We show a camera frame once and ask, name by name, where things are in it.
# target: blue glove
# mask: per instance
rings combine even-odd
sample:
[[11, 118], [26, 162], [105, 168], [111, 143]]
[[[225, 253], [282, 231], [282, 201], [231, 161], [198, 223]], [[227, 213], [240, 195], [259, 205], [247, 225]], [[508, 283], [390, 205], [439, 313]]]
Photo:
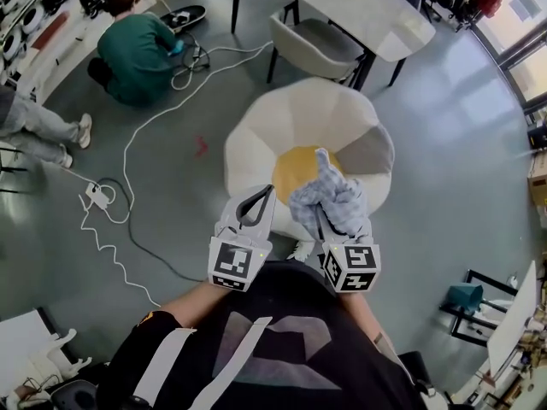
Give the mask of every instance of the blue glove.
[[185, 43], [182, 39], [179, 39], [179, 41], [177, 41], [177, 45], [174, 46], [174, 49], [172, 49], [168, 55], [169, 56], [176, 56], [176, 55], [180, 55], [182, 53], [182, 50], [185, 49]]

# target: crumpled cloth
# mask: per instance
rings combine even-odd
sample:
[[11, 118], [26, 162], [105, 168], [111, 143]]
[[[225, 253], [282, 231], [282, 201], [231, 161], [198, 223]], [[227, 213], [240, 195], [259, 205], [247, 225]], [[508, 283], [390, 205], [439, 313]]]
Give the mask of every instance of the crumpled cloth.
[[317, 149], [315, 157], [319, 166], [318, 178], [291, 193], [292, 218], [313, 238], [321, 240], [315, 217], [317, 205], [321, 205], [337, 231], [355, 236], [364, 225], [370, 225], [364, 184], [357, 179], [346, 179], [330, 163], [325, 149]]

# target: red tape mark on floor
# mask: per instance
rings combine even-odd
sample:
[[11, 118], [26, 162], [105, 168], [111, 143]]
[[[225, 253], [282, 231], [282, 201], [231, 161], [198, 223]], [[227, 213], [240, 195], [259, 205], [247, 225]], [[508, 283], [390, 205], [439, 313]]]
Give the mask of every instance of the red tape mark on floor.
[[199, 158], [201, 155], [206, 154], [209, 150], [209, 146], [205, 141], [203, 140], [203, 137], [196, 137], [196, 143], [197, 143], [197, 152], [195, 154], [196, 158]]

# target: window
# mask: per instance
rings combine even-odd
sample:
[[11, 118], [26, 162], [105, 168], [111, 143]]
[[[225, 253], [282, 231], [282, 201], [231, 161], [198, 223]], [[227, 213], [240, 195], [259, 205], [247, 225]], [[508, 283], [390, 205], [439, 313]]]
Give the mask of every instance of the window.
[[541, 12], [541, 8], [534, 0], [512, 0], [509, 6], [521, 21], [531, 19]]

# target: person in green shirt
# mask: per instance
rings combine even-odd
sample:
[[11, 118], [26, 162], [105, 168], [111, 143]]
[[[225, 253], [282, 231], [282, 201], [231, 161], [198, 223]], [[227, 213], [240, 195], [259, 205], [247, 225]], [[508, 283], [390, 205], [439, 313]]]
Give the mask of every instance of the person in green shirt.
[[134, 14], [139, 0], [109, 0], [114, 23], [99, 39], [88, 74], [115, 99], [132, 106], [153, 103], [170, 86], [171, 55], [183, 42], [153, 14]]

